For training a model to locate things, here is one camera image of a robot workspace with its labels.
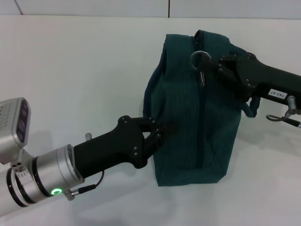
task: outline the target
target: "green fabric bag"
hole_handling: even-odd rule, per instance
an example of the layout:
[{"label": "green fabric bag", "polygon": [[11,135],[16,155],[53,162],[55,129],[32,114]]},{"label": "green fabric bag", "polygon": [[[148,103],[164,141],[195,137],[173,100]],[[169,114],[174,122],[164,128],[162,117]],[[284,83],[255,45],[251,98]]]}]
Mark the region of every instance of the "green fabric bag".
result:
[{"label": "green fabric bag", "polygon": [[211,57],[242,55],[225,36],[198,31],[194,37],[168,34],[161,61],[144,96],[143,115],[159,122],[175,121],[177,134],[154,154],[158,186],[217,183],[227,173],[241,110],[255,117],[259,97],[250,106],[189,64],[197,50]]}]

